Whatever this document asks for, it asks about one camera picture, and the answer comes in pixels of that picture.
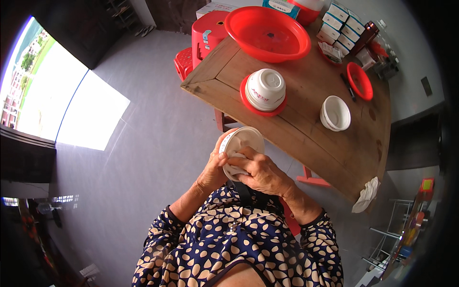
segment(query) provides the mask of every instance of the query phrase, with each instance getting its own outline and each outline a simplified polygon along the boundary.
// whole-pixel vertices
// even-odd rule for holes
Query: polka dot blouse
[[[266,286],[343,285],[335,231],[325,211],[301,226],[301,243],[288,228],[278,197],[249,190],[243,207],[234,187],[213,191],[187,223],[167,206],[154,220],[132,286],[210,287],[239,263]]]

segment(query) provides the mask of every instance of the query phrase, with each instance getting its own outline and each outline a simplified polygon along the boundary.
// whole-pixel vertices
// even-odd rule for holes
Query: dish towel
[[[360,197],[354,206],[352,206],[352,212],[359,213],[364,211],[373,200],[373,198],[376,197],[376,192],[378,191],[379,185],[381,185],[381,183],[379,182],[377,176],[375,176],[369,182],[365,183],[365,189],[360,191]]]
[[[247,158],[245,155],[243,155],[242,153],[238,153],[238,152],[235,152],[234,154],[228,155],[228,156],[229,156],[230,158],[232,158],[232,157]],[[235,166],[235,165],[226,164],[226,165],[225,165],[225,168],[226,168],[226,171],[227,171],[230,175],[235,175],[235,174],[245,174],[245,175],[249,175],[248,172],[246,172],[245,170],[243,170],[243,169],[241,169],[240,167]]]

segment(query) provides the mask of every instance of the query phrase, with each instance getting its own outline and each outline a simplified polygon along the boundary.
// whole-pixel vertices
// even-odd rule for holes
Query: tissue box
[[[365,31],[365,27],[362,24],[362,19],[359,16],[355,15],[354,12],[348,10],[349,18],[346,21],[346,25],[351,27],[357,34],[361,35]]]
[[[317,38],[321,39],[322,41],[324,41],[324,42],[326,42],[326,43],[328,43],[330,45],[333,45],[333,43],[335,42],[335,39],[333,39],[332,37],[327,35],[322,30],[319,30],[319,32],[317,33]]]
[[[357,42],[357,40],[360,38],[360,35],[357,34],[357,32],[355,32],[354,30],[352,30],[352,28],[349,27],[347,24],[344,25],[343,29],[341,29],[341,33],[345,34],[354,43]]]
[[[338,37],[341,34],[340,31],[336,30],[335,28],[333,28],[327,23],[322,23],[322,27],[320,27],[320,31],[323,31],[325,34],[330,36],[330,38],[332,38],[333,40],[338,39]]]
[[[343,22],[339,20],[338,18],[336,18],[335,16],[331,15],[329,12],[325,13],[324,17],[322,18],[322,21],[329,24],[336,30],[341,29],[341,27],[343,26]]]
[[[206,15],[209,12],[212,11],[228,11],[231,12],[234,9],[237,9],[239,7],[228,5],[228,4],[223,4],[223,3],[218,3],[218,2],[210,2],[209,4],[205,5],[198,11],[196,11],[196,18],[199,19],[202,16]]]
[[[263,7],[268,7],[280,11],[293,19],[296,19],[300,12],[300,7],[285,2],[283,0],[263,0]]]
[[[346,48],[346,47],[345,47],[343,44],[341,44],[339,41],[336,41],[336,42],[333,44],[333,47],[340,49],[341,52],[343,53],[343,55],[349,54],[349,49]]]
[[[341,34],[338,37],[338,41],[340,41],[340,43],[343,44],[348,50],[351,50],[355,45],[355,43],[352,42],[352,40],[349,39],[345,34]]]
[[[331,15],[335,16],[342,22],[345,22],[347,20],[347,17],[349,16],[347,12],[347,8],[344,7],[342,4],[336,2],[335,0],[332,0],[330,3],[330,7],[328,8],[328,11]]]

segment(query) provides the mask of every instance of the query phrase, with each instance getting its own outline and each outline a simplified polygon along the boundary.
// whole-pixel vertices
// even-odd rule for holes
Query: pair of slippers
[[[138,32],[135,33],[136,36],[139,36],[142,34],[142,37],[147,36],[148,33],[150,33],[156,26],[146,26],[140,29]]]

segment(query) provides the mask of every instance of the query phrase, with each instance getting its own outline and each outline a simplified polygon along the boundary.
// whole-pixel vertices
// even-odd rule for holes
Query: woman's hand
[[[203,191],[211,193],[228,180],[222,169],[222,166],[228,161],[228,155],[225,152],[218,153],[218,150],[220,149],[223,139],[237,129],[238,128],[230,129],[218,138],[215,148],[210,154],[209,162],[196,180],[196,184]]]
[[[246,170],[250,175],[236,174],[235,177],[250,188],[269,194],[285,197],[295,187],[293,180],[280,170],[273,161],[264,154],[246,146],[238,153],[247,158],[229,158],[228,164]]]

